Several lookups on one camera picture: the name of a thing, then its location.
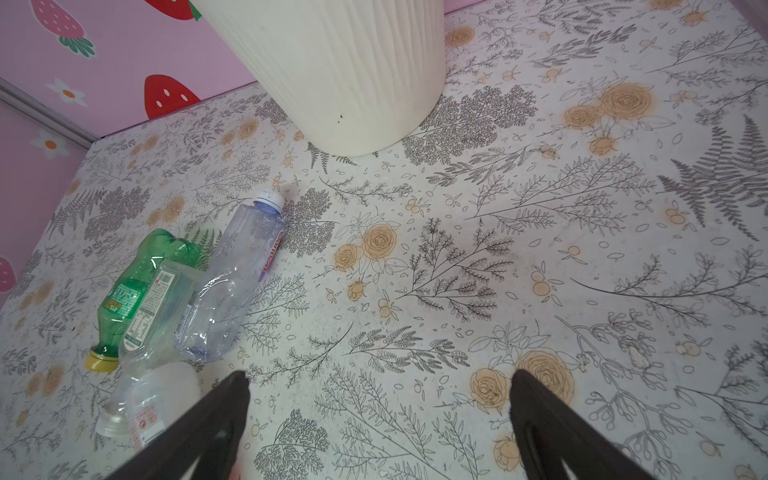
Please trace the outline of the clear bottle red cap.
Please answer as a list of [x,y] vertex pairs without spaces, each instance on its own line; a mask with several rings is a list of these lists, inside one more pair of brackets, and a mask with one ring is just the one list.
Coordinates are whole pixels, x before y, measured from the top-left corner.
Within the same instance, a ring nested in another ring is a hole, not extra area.
[[187,363],[167,363],[143,375],[126,396],[125,414],[136,450],[164,433],[200,398],[197,373]]

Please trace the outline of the clear bluish bottle upright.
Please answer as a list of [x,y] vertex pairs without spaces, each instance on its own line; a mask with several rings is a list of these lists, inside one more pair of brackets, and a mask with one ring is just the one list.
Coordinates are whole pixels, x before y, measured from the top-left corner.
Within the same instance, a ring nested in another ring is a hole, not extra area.
[[231,349],[284,236],[284,206],[279,193],[263,190],[234,213],[177,327],[183,360],[214,362]]

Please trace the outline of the white bin with yellow liner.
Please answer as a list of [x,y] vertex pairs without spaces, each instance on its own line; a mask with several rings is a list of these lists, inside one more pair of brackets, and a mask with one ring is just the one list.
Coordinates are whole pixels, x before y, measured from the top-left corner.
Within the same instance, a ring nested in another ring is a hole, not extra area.
[[441,1],[197,1],[321,151],[360,156],[414,131],[446,77]]

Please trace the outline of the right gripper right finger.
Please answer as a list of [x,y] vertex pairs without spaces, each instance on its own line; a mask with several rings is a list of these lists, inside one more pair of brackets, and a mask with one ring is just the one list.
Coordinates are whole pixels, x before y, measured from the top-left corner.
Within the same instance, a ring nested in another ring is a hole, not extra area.
[[529,479],[649,479],[543,383],[517,370],[510,420]]

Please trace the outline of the green bottle yellow cap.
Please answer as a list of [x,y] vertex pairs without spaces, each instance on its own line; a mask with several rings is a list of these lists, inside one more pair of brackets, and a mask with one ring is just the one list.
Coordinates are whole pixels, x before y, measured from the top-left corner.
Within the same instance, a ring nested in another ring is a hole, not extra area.
[[85,367],[99,373],[114,371],[119,364],[120,341],[148,293],[157,269],[166,260],[194,267],[201,255],[197,244],[164,229],[149,233],[98,307],[99,341],[91,348]]

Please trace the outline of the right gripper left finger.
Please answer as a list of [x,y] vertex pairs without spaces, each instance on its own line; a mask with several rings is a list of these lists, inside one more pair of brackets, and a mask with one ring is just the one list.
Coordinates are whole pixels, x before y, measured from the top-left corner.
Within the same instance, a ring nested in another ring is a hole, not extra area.
[[225,378],[111,479],[227,479],[237,460],[250,402],[242,371]]

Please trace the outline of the clear bottle white label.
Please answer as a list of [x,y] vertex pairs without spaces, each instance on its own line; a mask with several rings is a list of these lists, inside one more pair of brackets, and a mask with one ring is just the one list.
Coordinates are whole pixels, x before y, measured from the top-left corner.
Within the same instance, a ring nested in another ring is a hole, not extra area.
[[119,338],[120,376],[99,414],[96,433],[107,438],[129,433],[129,390],[153,369],[178,360],[174,346],[176,330],[203,277],[203,271],[175,261],[166,260],[159,266],[134,319]]

